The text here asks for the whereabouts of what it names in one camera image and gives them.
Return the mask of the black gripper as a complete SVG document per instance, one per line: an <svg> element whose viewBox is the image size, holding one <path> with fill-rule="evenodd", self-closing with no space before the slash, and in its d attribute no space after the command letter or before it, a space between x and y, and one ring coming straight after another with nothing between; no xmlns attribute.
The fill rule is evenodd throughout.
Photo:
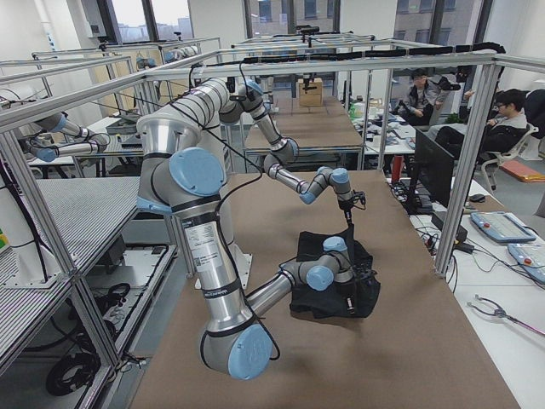
<svg viewBox="0 0 545 409"><path fill-rule="evenodd" d="M338 200L338 205L343 211L347 225L353 225L352 208L366 209L366 197L364 192L352 191L348 199Z"/></svg>
<svg viewBox="0 0 545 409"><path fill-rule="evenodd" d="M353 268L353 289L355 294L376 294L377 272L372 268Z"/></svg>

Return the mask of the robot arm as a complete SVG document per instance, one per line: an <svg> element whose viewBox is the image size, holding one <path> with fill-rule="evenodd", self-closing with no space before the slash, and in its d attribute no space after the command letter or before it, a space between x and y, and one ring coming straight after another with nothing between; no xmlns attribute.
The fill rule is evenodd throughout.
<svg viewBox="0 0 545 409"><path fill-rule="evenodd" d="M277 273L257 290L246 293L237 264L221 230L221 188L226 182L222 162L201 147L212 120L224 124L243 113L255 120L271 151L265 173L293 189L311 204L332 188L346 218L363 205L365 195L355 191L347 170L321 167L305 181L285 165L298 153L296 142L282 136L264 105L261 87L246 80L233 88L212 78L187 91L156 112L139 119L144 159L137 196L139 209L177 217L192 256L209 309L209 321L200 341L202 362L236 379L258 377L279 356L278 345L261 316L285 296L309 300L317 318L364 318L376 305L380 283L362 257L353 229L317 238L302 259L282 263Z"/></svg>
<svg viewBox="0 0 545 409"><path fill-rule="evenodd" d="M357 207L362 210L366 205L366 198L364 192L352 189L348 170L322 166L311 181L295 176L286 166L298 158L299 147L295 140L281 135L277 130L264 105L261 87L247 80L238 86L229 85L227 94L228 101L220 109L220 121L231 124L246 112L254 119L269 143L270 151L263 159L261 171L298 193L306 205L313 203L327 187L332 187L347 224L352 224L352 209Z"/></svg>

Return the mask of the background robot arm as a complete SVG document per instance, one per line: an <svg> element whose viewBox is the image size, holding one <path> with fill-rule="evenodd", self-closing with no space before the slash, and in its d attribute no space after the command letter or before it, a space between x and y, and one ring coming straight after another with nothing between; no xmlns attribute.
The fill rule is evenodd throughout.
<svg viewBox="0 0 545 409"><path fill-rule="evenodd" d="M1 110L9 110L38 102L45 96L31 85L1 88ZM107 134L73 123L64 112L57 112L35 120L30 129L17 140L26 156L52 162L56 158L76 154L102 153L109 144Z"/></svg>

